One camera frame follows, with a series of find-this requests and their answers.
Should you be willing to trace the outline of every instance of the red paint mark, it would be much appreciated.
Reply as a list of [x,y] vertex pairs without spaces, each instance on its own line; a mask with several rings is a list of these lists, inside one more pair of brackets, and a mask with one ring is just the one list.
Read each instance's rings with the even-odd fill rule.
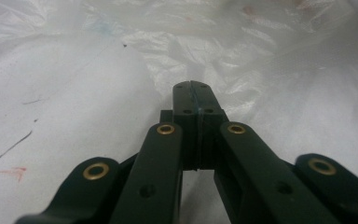
[[11,175],[17,178],[17,180],[20,182],[22,179],[22,176],[24,175],[24,172],[27,170],[25,167],[13,167],[11,170],[3,170],[0,171],[0,174],[6,174]]

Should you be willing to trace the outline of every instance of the mounting hole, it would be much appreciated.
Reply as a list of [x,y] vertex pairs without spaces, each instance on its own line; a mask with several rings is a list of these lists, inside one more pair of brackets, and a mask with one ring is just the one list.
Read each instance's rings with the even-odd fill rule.
[[156,187],[154,185],[145,185],[139,189],[139,195],[141,197],[148,199],[156,194]]
[[281,194],[291,194],[293,193],[292,187],[284,182],[278,182],[276,185],[276,190]]
[[83,171],[84,178],[88,180],[96,180],[104,177],[109,172],[109,166],[103,162],[97,162]]
[[245,133],[245,129],[238,124],[231,124],[227,129],[231,133]]
[[169,124],[163,124],[158,126],[157,132],[160,134],[170,134],[175,131],[175,128],[172,125]]
[[337,172],[334,165],[322,159],[312,158],[308,161],[308,166],[322,175],[335,175]]

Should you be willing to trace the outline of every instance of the brass insert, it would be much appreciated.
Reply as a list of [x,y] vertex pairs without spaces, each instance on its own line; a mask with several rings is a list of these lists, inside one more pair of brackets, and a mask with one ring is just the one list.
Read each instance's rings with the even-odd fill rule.
[[334,165],[330,162],[317,158],[310,159],[308,161],[308,165],[312,170],[322,175],[335,175],[337,172],[336,167],[334,167]]
[[169,124],[163,124],[157,128],[157,132],[160,134],[171,134],[175,131],[175,128]]
[[231,124],[230,126],[228,126],[227,129],[231,133],[245,133],[246,132],[246,130],[238,124]]
[[[102,168],[102,171],[97,174],[91,173],[90,171],[95,168]],[[96,180],[96,179],[100,179],[100,178],[104,177],[108,172],[109,172],[108,165],[106,165],[103,162],[97,162],[97,163],[94,163],[94,164],[90,165],[89,167],[87,167],[86,170],[84,170],[84,172],[83,172],[83,176],[84,176],[84,178],[86,178],[88,180]]]

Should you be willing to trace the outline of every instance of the dark scratch mark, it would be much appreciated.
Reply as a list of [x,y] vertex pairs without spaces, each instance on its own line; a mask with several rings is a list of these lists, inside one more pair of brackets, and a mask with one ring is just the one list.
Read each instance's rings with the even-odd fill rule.
[[39,102],[41,100],[35,100],[35,101],[31,101],[31,102],[27,102],[27,103],[22,103],[23,105],[30,105],[30,104],[34,104],[36,102]]
[[0,155],[0,160],[3,156],[5,156],[11,149],[13,149],[14,147],[16,147],[20,142],[24,141],[25,139],[27,139],[27,137],[29,137],[31,135],[32,131],[30,131],[27,135],[25,135],[22,139],[20,139],[20,141],[18,141],[16,144],[14,144],[12,147],[8,148],[4,153],[2,153],[2,155]]

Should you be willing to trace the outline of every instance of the white surface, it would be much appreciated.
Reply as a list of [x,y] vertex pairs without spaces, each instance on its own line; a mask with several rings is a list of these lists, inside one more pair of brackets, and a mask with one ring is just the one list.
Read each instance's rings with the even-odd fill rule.
[[[321,153],[358,175],[345,1],[1,0],[0,223],[41,212],[82,161],[137,152],[190,79],[281,158]],[[228,223],[212,174],[185,174],[181,223]]]

